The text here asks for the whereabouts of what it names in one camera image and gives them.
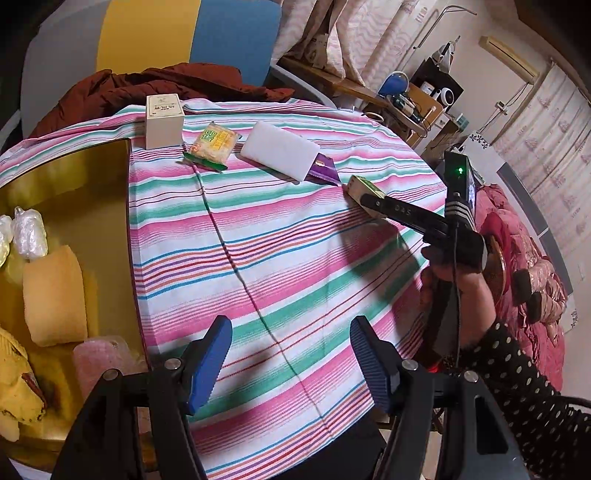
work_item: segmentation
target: white device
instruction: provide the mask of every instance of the white device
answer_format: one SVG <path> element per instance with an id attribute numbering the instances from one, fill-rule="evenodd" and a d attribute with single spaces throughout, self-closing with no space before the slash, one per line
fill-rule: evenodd
<path id="1" fill-rule="evenodd" d="M 447 87 L 441 89 L 441 95 L 439 98 L 444 106 L 453 105 L 453 102 L 455 101 L 452 90 Z"/>
<path id="2" fill-rule="evenodd" d="M 431 85 L 429 82 L 423 82 L 423 84 L 421 85 L 421 90 L 425 92 L 427 95 L 431 96 L 431 94 L 435 90 L 435 87 Z"/>

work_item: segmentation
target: white curtain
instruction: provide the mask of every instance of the white curtain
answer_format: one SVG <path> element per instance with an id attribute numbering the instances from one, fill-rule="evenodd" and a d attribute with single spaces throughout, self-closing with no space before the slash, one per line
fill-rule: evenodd
<path id="1" fill-rule="evenodd" d="M 378 90 L 396 70 L 436 0 L 284 0 L 273 59 L 301 56 L 330 7 L 325 69 Z"/>
<path id="2" fill-rule="evenodd" d="M 548 222 L 563 255 L 591 233 L 591 107 L 558 66 L 494 143 Z"/>

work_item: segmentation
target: white sponge block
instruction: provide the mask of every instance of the white sponge block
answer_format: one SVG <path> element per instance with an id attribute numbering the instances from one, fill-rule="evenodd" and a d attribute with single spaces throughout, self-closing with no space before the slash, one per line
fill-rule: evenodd
<path id="1" fill-rule="evenodd" d="M 240 155 L 297 181 L 306 178 L 319 153 L 314 142 L 266 122 L 255 123 L 240 151 Z"/>

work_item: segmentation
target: screw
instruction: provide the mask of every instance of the screw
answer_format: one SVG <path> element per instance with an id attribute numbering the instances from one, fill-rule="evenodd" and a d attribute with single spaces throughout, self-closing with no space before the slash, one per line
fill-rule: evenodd
<path id="1" fill-rule="evenodd" d="M 169 358 L 164 362 L 164 368 L 166 370 L 176 370 L 181 366 L 182 362 L 179 358 Z"/>
<path id="2" fill-rule="evenodd" d="M 472 370 L 464 372 L 464 378 L 468 380 L 470 383 L 478 382 L 478 374 L 476 372 L 473 372 Z"/>
<path id="3" fill-rule="evenodd" d="M 103 378 L 107 381 L 114 380 L 119 376 L 119 370 L 115 368 L 109 368 L 105 373 L 103 373 Z"/>
<path id="4" fill-rule="evenodd" d="M 418 363 L 415 360 L 407 358 L 406 360 L 402 360 L 402 368 L 414 372 L 418 368 Z"/>

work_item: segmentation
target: table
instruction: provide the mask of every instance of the table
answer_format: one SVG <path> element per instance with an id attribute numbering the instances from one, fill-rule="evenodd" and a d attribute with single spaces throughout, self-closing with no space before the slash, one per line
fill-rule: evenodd
<path id="1" fill-rule="evenodd" d="M 443 211 L 446 189 L 396 135 L 303 100 L 184 103 L 188 144 L 210 121 L 244 137 L 272 122 L 316 142 L 341 180 Z M 217 314 L 233 342 L 191 430 L 210 479 L 265 479 L 305 460 L 372 401 L 349 344 L 357 314 L 411 356 L 421 334 L 421 236 L 372 220 L 341 187 L 299 184 L 236 155 L 214 173 L 181 147 L 144 150 L 142 106 L 26 140 L 0 157 L 0 186 L 59 155 L 129 138 L 129 240 L 148 352 L 177 355 Z"/>

